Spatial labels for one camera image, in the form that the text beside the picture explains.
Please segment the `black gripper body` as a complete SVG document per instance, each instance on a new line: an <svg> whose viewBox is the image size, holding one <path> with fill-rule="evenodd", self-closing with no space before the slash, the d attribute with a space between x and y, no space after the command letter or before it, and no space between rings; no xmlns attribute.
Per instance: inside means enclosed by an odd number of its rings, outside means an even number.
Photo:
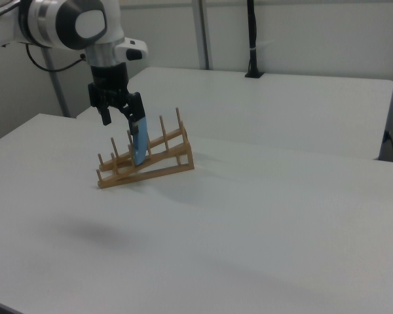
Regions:
<svg viewBox="0 0 393 314"><path fill-rule="evenodd" d="M128 91L128 70L125 63L109 67L91 67L93 81L88 85L90 105L97 109L127 108L133 104Z"/></svg>

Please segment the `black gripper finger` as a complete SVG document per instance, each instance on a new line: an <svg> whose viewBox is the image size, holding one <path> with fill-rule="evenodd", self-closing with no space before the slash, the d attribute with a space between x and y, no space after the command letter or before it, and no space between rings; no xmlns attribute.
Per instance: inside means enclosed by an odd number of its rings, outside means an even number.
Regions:
<svg viewBox="0 0 393 314"><path fill-rule="evenodd" d="M145 118L145 110L139 92L126 95L126 105L122 108L122 113L128 120L130 133L137 135Z"/></svg>
<svg viewBox="0 0 393 314"><path fill-rule="evenodd" d="M102 123L104 126L107 126L111 123L111 114L107 105L98 105L97 110L102 118Z"/></svg>

